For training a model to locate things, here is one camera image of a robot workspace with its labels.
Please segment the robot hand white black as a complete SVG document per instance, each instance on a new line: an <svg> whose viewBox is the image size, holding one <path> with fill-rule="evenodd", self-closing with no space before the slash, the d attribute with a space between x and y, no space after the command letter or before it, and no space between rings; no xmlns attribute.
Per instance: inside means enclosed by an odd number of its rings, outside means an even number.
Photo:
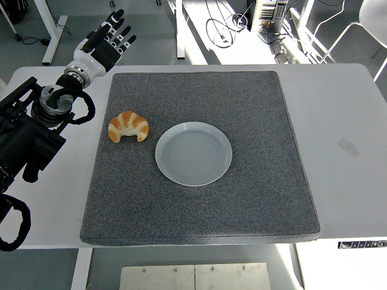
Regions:
<svg viewBox="0 0 387 290"><path fill-rule="evenodd" d="M91 31L74 51L75 66L102 76L121 59L124 52L135 42L137 36L127 37L131 26L123 30L124 10L112 12L96 29Z"/></svg>

